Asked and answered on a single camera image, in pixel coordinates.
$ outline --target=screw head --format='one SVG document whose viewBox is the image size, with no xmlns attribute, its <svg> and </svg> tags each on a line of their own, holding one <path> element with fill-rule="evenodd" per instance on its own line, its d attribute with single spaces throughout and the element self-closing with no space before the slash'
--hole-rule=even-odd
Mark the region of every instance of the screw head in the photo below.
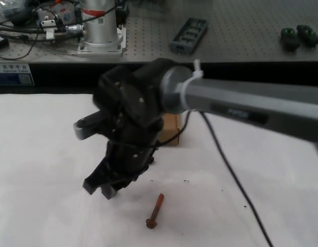
<svg viewBox="0 0 318 247">
<path fill-rule="evenodd" d="M 153 219 L 147 219 L 145 223 L 147 224 L 147 228 L 149 229 L 154 229 L 157 226 L 157 222 Z"/>
</svg>

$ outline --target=blue label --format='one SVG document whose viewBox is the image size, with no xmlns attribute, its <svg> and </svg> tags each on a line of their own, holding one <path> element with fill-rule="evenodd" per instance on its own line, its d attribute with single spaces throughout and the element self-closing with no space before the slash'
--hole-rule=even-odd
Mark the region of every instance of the blue label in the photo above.
<svg viewBox="0 0 318 247">
<path fill-rule="evenodd" d="M 0 73 L 0 85 L 34 85 L 31 74 Z"/>
</svg>

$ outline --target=robotic arm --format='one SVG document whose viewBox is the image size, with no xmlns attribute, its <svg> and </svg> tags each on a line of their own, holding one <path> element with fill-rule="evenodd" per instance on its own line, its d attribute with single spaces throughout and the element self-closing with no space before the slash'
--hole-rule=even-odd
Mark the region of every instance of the robotic arm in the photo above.
<svg viewBox="0 0 318 247">
<path fill-rule="evenodd" d="M 196 71 L 157 59 L 131 73 L 114 68 L 93 96 L 99 112 L 75 123 L 79 139 L 102 134 L 104 159 L 84 180 L 92 194 L 110 199 L 153 162 L 164 113 L 198 110 L 313 142 L 318 149 L 318 88 L 203 79 Z"/>
</svg>

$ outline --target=metal bracket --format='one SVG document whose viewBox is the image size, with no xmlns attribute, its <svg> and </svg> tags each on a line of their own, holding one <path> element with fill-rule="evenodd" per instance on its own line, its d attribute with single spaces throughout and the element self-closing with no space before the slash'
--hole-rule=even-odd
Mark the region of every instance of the metal bracket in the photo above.
<svg viewBox="0 0 318 247">
<path fill-rule="evenodd" d="M 54 39 L 55 36 L 55 30 L 57 30 L 57 27 L 51 27 L 56 26 L 55 20 L 45 20 L 41 22 L 41 26 L 43 27 L 44 31 L 46 32 L 46 39 L 51 40 Z"/>
</svg>

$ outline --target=wires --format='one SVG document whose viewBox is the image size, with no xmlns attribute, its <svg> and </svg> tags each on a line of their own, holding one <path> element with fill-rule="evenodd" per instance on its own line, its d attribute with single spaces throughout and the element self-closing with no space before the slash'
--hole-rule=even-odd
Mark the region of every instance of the wires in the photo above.
<svg viewBox="0 0 318 247">
<path fill-rule="evenodd" d="M 46 6 L 51 6 L 53 4 L 56 4 L 56 3 L 45 3 L 45 4 L 42 4 L 42 5 L 39 5 L 38 7 L 35 8 L 35 11 L 42 8 L 44 9 L 44 7 Z M 77 25 L 77 24 L 81 24 L 81 23 L 86 23 L 86 22 L 89 22 L 89 21 L 92 21 L 92 20 L 95 20 L 95 19 L 98 19 L 98 18 L 101 18 L 103 16 L 105 16 L 106 14 L 112 12 L 113 10 L 115 10 L 116 7 L 114 6 L 113 8 L 109 9 L 108 11 L 106 12 L 103 12 L 102 15 L 99 15 L 99 16 L 95 16 L 95 17 L 92 17 L 92 18 L 89 18 L 89 19 L 86 19 L 86 20 L 82 20 L 81 22 L 75 22 L 75 23 L 70 23 L 68 25 L 63 25 L 63 24 L 60 24 L 60 25 L 53 25 L 53 26 L 48 26 L 46 28 L 60 28 L 60 27 L 63 27 L 63 26 L 72 26 L 72 25 Z M 50 13 L 52 13 L 54 15 L 54 18 L 55 20 L 57 19 L 56 15 L 48 10 L 48 9 L 44 9 Z M 18 59 L 22 59 L 22 58 L 25 58 L 26 56 L 28 56 L 33 47 L 35 46 L 36 42 L 52 42 L 52 41 L 63 41 L 63 40 L 69 40 L 69 39 L 74 39 L 74 38 L 79 38 L 80 37 L 80 34 L 71 34 L 71 35 L 68 35 L 68 36 L 64 36 L 64 37 L 56 37 L 55 39 L 42 39 L 42 40 L 38 40 L 38 37 L 39 37 L 39 34 L 41 33 L 44 33 L 44 31 L 40 30 L 40 27 L 37 26 L 36 27 L 36 30 L 30 30 L 30 29 L 23 29 L 23 28 L 15 28 L 13 26 L 9 26 L 9 25 L 6 25 L 5 23 L 6 22 L 11 22 L 13 21 L 15 18 L 12 18 L 10 20 L 6 20 L 6 21 L 2 21 L 0 22 L 0 26 L 4 26 L 4 27 L 7 27 L 7 28 L 0 28 L 0 31 L 13 31 L 13 32 L 23 32 L 23 33 L 36 33 L 36 37 L 34 40 L 32 40 L 32 45 L 30 47 L 30 50 L 23 56 L 21 57 L 18 57 L 18 58 L 5 58 L 5 57 L 2 57 L 0 56 L 1 59 L 5 59 L 5 60 L 18 60 Z M 10 35 L 6 35 L 6 34 L 3 34 L 3 33 L 0 33 L 0 36 L 3 37 L 3 38 L 8 38 L 8 39 L 13 39 L 13 40 L 19 40 L 19 41 L 23 41 L 23 42 L 31 42 L 31 40 L 28 40 L 26 38 L 22 38 L 21 36 L 10 36 Z"/>
<path fill-rule="evenodd" d="M 30 52 L 32 51 L 33 47 L 35 46 L 35 44 L 36 44 L 36 42 L 37 42 L 37 39 L 38 39 L 38 36 L 39 36 L 39 33 L 37 33 L 37 36 L 36 36 L 36 38 L 34 39 L 34 41 L 33 41 L 32 45 L 31 45 L 29 51 L 28 51 L 25 55 L 23 55 L 23 56 L 21 56 L 21 57 L 17 57 L 17 58 L 5 58 L 5 57 L 2 57 L 2 56 L 0 56 L 0 58 L 1 58 L 1 59 L 5 59 L 5 60 L 10 60 L 10 61 L 16 61 L 16 60 L 19 60 L 19 59 L 22 59 L 22 58 L 27 57 L 27 56 L 30 54 Z"/>
<path fill-rule="evenodd" d="M 122 142 L 118 142 L 116 140 L 110 140 L 110 142 L 112 142 L 114 144 L 126 146 L 126 147 L 131 147 L 131 148 L 136 147 L 136 148 L 155 148 L 155 149 L 157 149 L 163 145 L 166 145 L 166 144 L 172 142 L 176 138 L 180 137 L 180 135 L 185 131 L 185 129 L 189 123 L 190 114 L 191 114 L 191 111 L 188 111 L 186 114 L 185 123 L 184 123 L 182 129 L 176 135 L 174 135 L 173 137 L 169 138 L 168 140 L 166 140 L 162 143 L 157 141 L 156 144 L 154 144 L 154 145 L 139 145 L 139 144 L 122 143 Z"/>
<path fill-rule="evenodd" d="M 214 142 L 215 142 L 215 144 L 217 146 L 217 149 L 218 149 L 218 151 L 219 151 L 219 153 L 220 153 L 220 155 L 221 155 L 226 167 L 228 168 L 228 170 L 231 173 L 232 177 L 234 178 L 236 184 L 238 185 L 241 193 L 243 194 L 243 196 L 245 197 L 245 199 L 248 202 L 249 206 L 251 207 L 251 209 L 253 211 L 253 214 L 254 214 L 254 216 L 256 218 L 256 221 L 257 221 L 259 227 L 261 228 L 261 231 L 262 231 L 262 233 L 263 233 L 263 235 L 264 235 L 269 247 L 273 247 L 273 244 L 272 244 L 271 239 L 270 239 L 270 237 L 269 237 L 269 235 L 267 233 L 267 230 L 265 229 L 265 227 L 264 227 L 264 225 L 263 225 L 263 223 L 262 223 L 262 221 L 261 221 L 261 219 L 260 219 L 260 217 L 258 215 L 258 212 L 257 212 L 253 202 L 251 201 L 250 197 L 246 193 L 245 189 L 242 187 L 237 175 L 235 174 L 233 168 L 231 167 L 229 161 L 227 160 L 227 158 L 226 158 L 226 156 L 225 156 L 225 154 L 224 154 L 224 152 L 222 150 L 222 147 L 221 147 L 221 145 L 220 145 L 220 143 L 219 143 L 219 141 L 218 141 L 218 139 L 216 137 L 216 134 L 214 132 L 213 127 L 211 126 L 211 124 L 210 124 L 208 118 L 206 117 L 206 115 L 203 112 L 199 112 L 199 113 L 203 117 L 203 119 L 205 120 L 205 122 L 206 122 L 206 124 L 207 124 L 207 126 L 209 128 L 210 134 L 211 134 L 211 136 L 212 136 L 212 138 L 213 138 L 213 140 L 214 140 Z"/>
</svg>

